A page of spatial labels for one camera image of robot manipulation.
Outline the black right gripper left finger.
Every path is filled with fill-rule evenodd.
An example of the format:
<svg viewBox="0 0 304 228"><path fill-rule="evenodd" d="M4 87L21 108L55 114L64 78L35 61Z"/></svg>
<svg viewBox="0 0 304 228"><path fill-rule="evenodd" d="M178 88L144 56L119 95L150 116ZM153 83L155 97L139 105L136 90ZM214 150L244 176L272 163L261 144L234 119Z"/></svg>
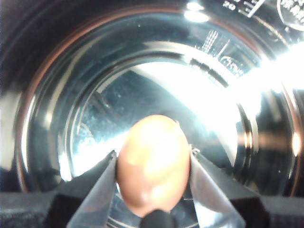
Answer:
<svg viewBox="0 0 304 228"><path fill-rule="evenodd" d="M115 191L116 153L59 185L45 221L47 228L105 228Z"/></svg>

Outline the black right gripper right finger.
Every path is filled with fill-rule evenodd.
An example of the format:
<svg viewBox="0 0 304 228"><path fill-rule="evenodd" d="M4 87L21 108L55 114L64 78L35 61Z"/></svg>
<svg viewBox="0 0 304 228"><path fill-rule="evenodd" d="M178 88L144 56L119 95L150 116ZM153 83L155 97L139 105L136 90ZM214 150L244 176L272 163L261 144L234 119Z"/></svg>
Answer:
<svg viewBox="0 0 304 228"><path fill-rule="evenodd" d="M261 197L197 151L190 152L190 190L201 228L266 228Z"/></svg>

